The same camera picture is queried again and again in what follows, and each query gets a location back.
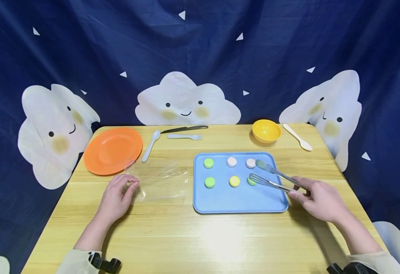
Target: blue tray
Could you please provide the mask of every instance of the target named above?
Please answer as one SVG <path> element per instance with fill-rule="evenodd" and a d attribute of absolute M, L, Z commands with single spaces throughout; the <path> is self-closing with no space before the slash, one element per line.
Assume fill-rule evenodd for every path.
<path fill-rule="evenodd" d="M 228 167 L 227 159 L 237 160 L 235 167 Z M 204 167 L 204 160 L 211 158 L 214 166 Z M 247 168 L 245 161 L 249 158 L 260 159 L 274 168 L 273 156 L 266 152 L 235 152 L 235 153 L 200 153 L 194 158 L 194 196 L 195 211 L 201 214 L 214 213 L 261 213 L 283 212 L 288 209 L 288 200 L 282 190 L 266 185 L 249 185 L 247 177 L 256 173 L 265 179 L 281 184 L 277 175 L 261 170 Z M 229 179 L 238 176 L 241 180 L 238 187 L 231 187 Z M 206 188 L 204 181 L 207 177 L 215 179 L 213 188 Z"/>

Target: cloud mouth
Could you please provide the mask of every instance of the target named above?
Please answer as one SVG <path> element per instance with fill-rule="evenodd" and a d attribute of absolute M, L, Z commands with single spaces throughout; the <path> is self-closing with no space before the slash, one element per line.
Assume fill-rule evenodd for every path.
<path fill-rule="evenodd" d="M 69 134 L 72 134 L 72 133 L 74 133 L 75 132 L 75 130 L 76 130 L 76 126 L 75 126 L 75 124 L 73 124 L 73 130 L 69 133 Z"/>

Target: orange plate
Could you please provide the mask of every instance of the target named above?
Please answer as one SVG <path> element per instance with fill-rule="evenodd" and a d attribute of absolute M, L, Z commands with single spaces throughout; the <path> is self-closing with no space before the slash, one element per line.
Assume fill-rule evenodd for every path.
<path fill-rule="evenodd" d="M 142 152 L 142 137 L 136 130 L 118 127 L 98 135 L 84 151 L 84 165 L 98 175 L 124 170 Z"/>

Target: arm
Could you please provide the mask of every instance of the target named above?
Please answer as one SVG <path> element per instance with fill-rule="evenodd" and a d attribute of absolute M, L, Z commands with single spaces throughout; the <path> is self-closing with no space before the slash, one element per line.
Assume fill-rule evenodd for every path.
<path fill-rule="evenodd" d="M 110 227 L 111 224 L 95 216 L 84 229 L 73 249 L 82 251 L 101 250 L 102 243 L 104 243 L 105 236 Z"/>
<path fill-rule="evenodd" d="M 333 222 L 346 240 L 351 255 L 370 254 L 382 251 L 370 232 L 352 212 L 348 212 L 341 220 Z"/>
<path fill-rule="evenodd" d="M 129 182 L 133 184 L 124 192 L 124 188 Z M 102 243 L 104 243 L 108 230 L 127 212 L 138 186 L 139 180 L 127 174 L 118 174 L 108 183 L 98 211 L 84 229 L 73 249 L 66 255 L 56 271 L 57 274 L 99 273 L 99 270 L 88 261 L 89 253 L 97 252 L 102 255 Z"/>
<path fill-rule="evenodd" d="M 393 256 L 382 250 L 370 232 L 347 208 L 338 191 L 322 181 L 293 177 L 311 192 L 308 199 L 301 192 L 290 191 L 289 196 L 317 219 L 333 223 L 346 240 L 350 259 L 363 263 L 379 274 L 400 274 L 400 265 Z"/>

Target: wrist device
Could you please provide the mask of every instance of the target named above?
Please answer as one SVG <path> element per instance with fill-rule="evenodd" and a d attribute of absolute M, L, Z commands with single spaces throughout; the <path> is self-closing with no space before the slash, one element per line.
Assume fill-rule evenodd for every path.
<path fill-rule="evenodd" d="M 113 258 L 109 262 L 107 260 L 102 259 L 99 253 L 90 252 L 89 254 L 90 254 L 89 262 L 96 269 L 101 269 L 102 271 L 105 271 L 110 274 L 116 274 L 119 271 L 121 265 L 120 260 Z"/>
<path fill-rule="evenodd" d="M 334 263 L 326 270 L 329 274 L 378 274 L 378 272 L 368 268 L 362 263 L 350 263 L 344 269 L 341 269 L 336 263 Z"/>

